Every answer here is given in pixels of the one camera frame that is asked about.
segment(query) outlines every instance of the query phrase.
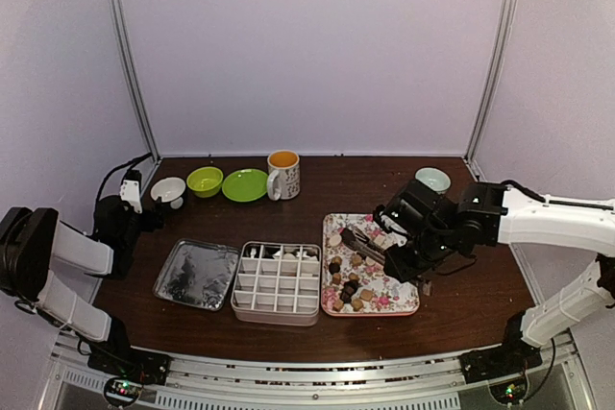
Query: plastic organizer box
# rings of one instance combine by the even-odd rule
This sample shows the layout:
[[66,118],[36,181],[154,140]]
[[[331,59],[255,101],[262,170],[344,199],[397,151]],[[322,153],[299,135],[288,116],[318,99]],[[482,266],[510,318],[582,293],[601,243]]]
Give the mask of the plastic organizer box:
[[234,281],[237,319],[285,326],[313,326],[320,305],[317,245],[248,242]]

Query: green plate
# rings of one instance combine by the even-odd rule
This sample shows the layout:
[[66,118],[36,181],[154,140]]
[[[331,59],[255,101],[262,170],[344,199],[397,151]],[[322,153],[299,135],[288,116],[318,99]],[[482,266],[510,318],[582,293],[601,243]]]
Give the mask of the green plate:
[[267,174],[248,168],[232,172],[222,183],[222,194],[234,202],[251,202],[267,193]]

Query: brown tabletop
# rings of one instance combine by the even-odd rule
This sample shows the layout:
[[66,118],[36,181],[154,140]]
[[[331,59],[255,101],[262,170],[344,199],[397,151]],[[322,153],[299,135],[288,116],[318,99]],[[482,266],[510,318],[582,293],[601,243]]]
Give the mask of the brown tabletop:
[[[266,170],[262,157],[169,158],[155,181],[186,178],[216,165],[226,175],[240,168]],[[163,230],[143,233],[126,280],[105,280],[96,306],[126,324],[135,346],[228,359],[339,362],[390,359],[466,350],[501,341],[506,320],[532,306],[517,264],[505,246],[477,248],[478,262],[433,278],[433,293],[409,317],[339,319],[320,312],[311,327],[240,322],[229,301],[208,312],[156,298],[152,287],[173,245],[183,238],[241,247],[249,240],[322,245],[322,221],[333,212],[371,212],[388,202],[415,171],[434,166],[452,179],[450,196],[472,181],[459,158],[302,157],[301,194],[289,202],[263,198],[235,204],[222,194],[191,196]],[[446,271],[467,260],[456,256]]]

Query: silver tray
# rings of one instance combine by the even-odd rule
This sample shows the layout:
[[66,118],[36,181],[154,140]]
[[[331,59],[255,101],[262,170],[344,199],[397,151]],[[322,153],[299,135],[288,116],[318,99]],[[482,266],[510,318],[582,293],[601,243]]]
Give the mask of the silver tray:
[[179,240],[166,258],[154,285],[163,300],[218,311],[233,282],[239,249]]

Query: metal pole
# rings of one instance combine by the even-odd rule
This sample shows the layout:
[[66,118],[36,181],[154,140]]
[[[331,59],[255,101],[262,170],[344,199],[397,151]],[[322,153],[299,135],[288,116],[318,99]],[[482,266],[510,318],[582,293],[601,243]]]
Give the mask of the metal pole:
[[109,0],[109,2],[111,5],[111,19],[113,21],[117,45],[119,47],[120,60],[122,61],[122,68],[124,69],[124,78],[126,79],[131,102],[135,109],[136,122],[139,125],[147,149],[152,153],[154,162],[158,162],[160,160],[160,153],[156,146],[156,140],[154,139],[152,127],[147,117],[147,111],[143,104],[143,96],[141,95],[141,89],[136,77],[135,61],[133,60],[133,53],[128,40],[128,30],[122,10],[122,0]]
[[489,111],[491,110],[491,106],[493,104],[496,87],[504,64],[504,50],[508,43],[508,37],[510,35],[510,29],[516,7],[517,0],[502,1],[500,23],[498,24],[498,32],[496,34],[493,54],[491,55],[491,62],[489,63],[489,72],[487,74],[487,80],[482,92],[477,120],[474,125],[474,129],[472,130],[470,144],[468,145],[468,150],[465,155],[466,161],[469,163],[472,163],[475,160],[480,140],[484,133],[484,128],[489,116]]

